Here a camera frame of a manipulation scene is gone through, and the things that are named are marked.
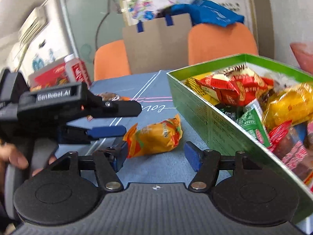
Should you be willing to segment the person's left hand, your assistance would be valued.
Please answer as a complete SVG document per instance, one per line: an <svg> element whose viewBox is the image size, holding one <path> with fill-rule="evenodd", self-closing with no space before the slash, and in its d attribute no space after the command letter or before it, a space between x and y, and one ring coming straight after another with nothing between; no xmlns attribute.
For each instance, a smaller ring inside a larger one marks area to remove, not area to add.
<svg viewBox="0 0 313 235"><path fill-rule="evenodd" d="M29 166L27 158L13 144L1 145L1 180L4 180L6 165L11 164L21 170Z"/></svg>

